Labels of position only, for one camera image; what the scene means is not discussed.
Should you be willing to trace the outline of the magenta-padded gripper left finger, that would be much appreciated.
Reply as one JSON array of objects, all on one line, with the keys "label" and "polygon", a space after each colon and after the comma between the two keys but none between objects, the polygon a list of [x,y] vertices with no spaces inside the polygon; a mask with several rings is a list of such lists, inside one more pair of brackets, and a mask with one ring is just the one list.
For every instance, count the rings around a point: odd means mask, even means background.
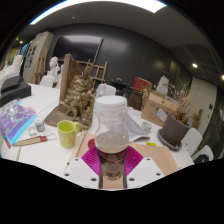
[{"label": "magenta-padded gripper left finger", "polygon": [[103,177],[97,149],[92,147],[82,157],[75,157],[65,169],[63,177],[84,188],[100,189]]}]

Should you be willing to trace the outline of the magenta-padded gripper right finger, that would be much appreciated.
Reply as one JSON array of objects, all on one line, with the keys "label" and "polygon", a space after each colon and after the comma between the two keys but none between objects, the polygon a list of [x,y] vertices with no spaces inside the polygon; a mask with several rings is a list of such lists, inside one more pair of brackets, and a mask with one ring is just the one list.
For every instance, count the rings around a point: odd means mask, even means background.
[{"label": "magenta-padded gripper right finger", "polygon": [[162,177],[164,177],[163,172],[151,157],[143,157],[133,147],[128,147],[124,161],[125,189],[140,188]]}]

